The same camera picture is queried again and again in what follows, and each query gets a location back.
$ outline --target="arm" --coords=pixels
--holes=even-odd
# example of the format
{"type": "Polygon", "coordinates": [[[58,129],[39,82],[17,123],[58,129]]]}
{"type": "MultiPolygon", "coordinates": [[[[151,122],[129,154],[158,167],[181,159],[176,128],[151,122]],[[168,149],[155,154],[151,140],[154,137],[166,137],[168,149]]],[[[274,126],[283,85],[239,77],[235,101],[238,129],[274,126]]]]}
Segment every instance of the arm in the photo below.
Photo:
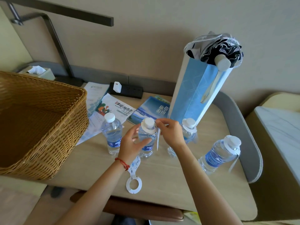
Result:
{"type": "Polygon", "coordinates": [[[185,144],[180,124],[167,118],[157,119],[156,124],[161,129],[165,141],[178,156],[201,223],[203,225],[241,225],[242,222],[238,216],[209,180],[185,144]]]}
{"type": "MultiPolygon", "coordinates": [[[[137,144],[133,143],[136,140],[133,135],[138,132],[138,129],[139,125],[133,126],[121,140],[118,158],[128,165],[137,157],[141,148],[151,141],[151,139],[145,139],[137,144]]],[[[114,161],[55,225],[95,224],[124,171],[121,162],[119,160],[114,161]]]]}

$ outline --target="hand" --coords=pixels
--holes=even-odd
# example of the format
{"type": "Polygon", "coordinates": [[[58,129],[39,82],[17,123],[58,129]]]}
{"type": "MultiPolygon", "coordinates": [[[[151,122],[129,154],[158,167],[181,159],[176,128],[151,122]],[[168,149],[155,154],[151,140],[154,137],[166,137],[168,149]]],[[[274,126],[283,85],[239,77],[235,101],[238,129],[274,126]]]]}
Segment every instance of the hand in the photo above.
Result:
{"type": "Polygon", "coordinates": [[[141,124],[133,126],[125,136],[122,137],[120,152],[118,154],[118,158],[122,159],[127,165],[130,165],[133,160],[137,157],[139,151],[151,142],[151,138],[147,138],[142,140],[141,142],[135,144],[134,141],[137,137],[133,137],[139,131],[141,124]]]}
{"type": "Polygon", "coordinates": [[[178,121],[168,118],[159,118],[156,119],[156,125],[160,128],[163,138],[171,148],[176,150],[176,148],[185,145],[182,127],[178,121]]]}

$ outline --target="black power strip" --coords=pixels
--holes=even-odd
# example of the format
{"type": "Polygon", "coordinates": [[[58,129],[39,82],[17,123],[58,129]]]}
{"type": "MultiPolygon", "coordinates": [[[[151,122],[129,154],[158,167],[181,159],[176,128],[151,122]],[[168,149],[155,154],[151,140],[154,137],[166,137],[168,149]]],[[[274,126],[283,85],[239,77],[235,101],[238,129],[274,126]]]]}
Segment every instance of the black power strip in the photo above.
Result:
{"type": "Polygon", "coordinates": [[[110,83],[107,93],[111,95],[122,95],[131,98],[141,99],[143,97],[143,87],[133,86],[133,85],[122,85],[121,92],[115,92],[113,90],[114,82],[110,83]]]}

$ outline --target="right hand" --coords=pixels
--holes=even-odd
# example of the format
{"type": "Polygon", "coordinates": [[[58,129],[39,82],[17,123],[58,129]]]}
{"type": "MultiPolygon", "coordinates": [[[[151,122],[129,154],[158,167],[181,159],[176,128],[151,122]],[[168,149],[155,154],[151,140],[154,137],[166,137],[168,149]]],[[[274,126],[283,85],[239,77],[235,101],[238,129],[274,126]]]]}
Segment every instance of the right hand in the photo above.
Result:
{"type": "Polygon", "coordinates": [[[171,148],[176,150],[178,147],[185,145],[182,127],[178,121],[168,118],[159,118],[156,119],[155,122],[157,127],[160,128],[163,138],[171,148]]]}

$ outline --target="left hand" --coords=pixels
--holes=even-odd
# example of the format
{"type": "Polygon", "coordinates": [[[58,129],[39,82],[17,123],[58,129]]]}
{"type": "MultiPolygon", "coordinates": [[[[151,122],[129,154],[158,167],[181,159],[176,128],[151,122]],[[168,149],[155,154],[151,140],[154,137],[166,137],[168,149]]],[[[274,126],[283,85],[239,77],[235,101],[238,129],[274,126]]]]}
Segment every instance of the left hand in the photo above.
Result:
{"type": "Polygon", "coordinates": [[[137,137],[133,136],[138,133],[140,125],[141,124],[137,124],[133,126],[130,130],[128,130],[121,140],[118,158],[122,159],[127,165],[131,165],[133,160],[137,157],[139,151],[152,140],[151,138],[147,138],[137,144],[134,143],[137,137]]]}

